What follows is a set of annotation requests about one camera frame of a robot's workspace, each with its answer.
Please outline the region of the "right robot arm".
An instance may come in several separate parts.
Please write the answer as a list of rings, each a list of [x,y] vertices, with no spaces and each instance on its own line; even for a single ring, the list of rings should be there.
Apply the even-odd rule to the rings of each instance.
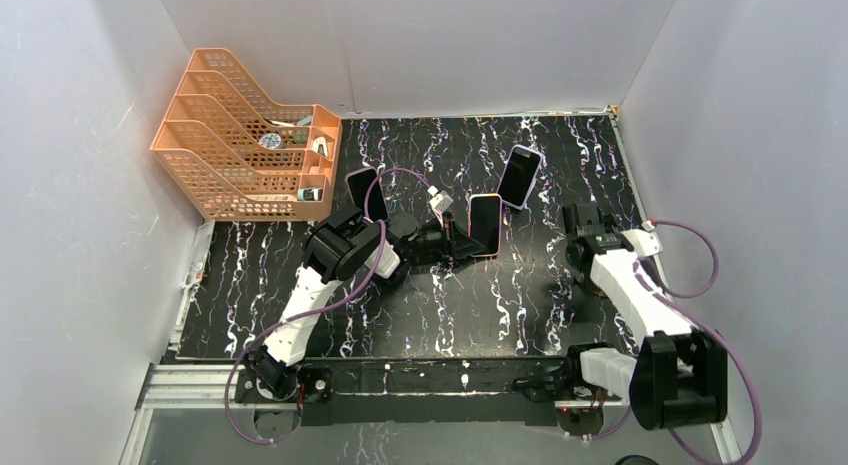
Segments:
[[[576,284],[605,296],[625,320],[637,356],[602,343],[573,345],[563,372],[577,399],[602,389],[629,404],[646,430],[712,424],[727,415],[726,348],[673,307],[674,295],[654,281],[646,260],[662,245],[658,221],[623,230],[591,202],[562,210],[566,260]]]

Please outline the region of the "phone with lilac case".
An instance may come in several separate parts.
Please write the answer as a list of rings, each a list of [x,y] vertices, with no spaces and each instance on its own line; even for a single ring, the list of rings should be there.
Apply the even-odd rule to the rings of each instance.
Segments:
[[[545,163],[542,153],[522,145],[514,145],[498,184],[502,202],[514,210],[523,210],[535,186],[537,174]]]

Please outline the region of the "phone with clear pink case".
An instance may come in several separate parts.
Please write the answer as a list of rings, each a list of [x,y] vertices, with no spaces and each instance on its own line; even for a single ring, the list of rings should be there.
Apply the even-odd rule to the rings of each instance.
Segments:
[[[349,172],[345,176],[348,194],[354,205],[370,221],[382,220],[388,223],[388,210],[379,183],[374,183],[378,172],[373,167],[365,167]]]

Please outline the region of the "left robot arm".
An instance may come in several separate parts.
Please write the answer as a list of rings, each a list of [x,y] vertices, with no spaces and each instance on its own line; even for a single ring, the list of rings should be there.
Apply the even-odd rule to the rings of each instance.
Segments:
[[[449,212],[424,223],[408,214],[368,218],[355,206],[332,214],[305,241],[278,323],[247,346],[249,382],[266,398],[291,399],[304,388],[300,362],[321,314],[346,305],[375,278],[393,282],[413,266],[459,262],[486,248],[459,229]]]

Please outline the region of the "phone with beige case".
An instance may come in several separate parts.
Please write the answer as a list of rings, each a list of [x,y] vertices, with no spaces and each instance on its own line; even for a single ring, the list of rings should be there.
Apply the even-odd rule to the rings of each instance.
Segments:
[[[475,194],[469,198],[469,236],[480,244],[472,257],[493,257],[499,253],[502,208],[502,198],[497,193]]]

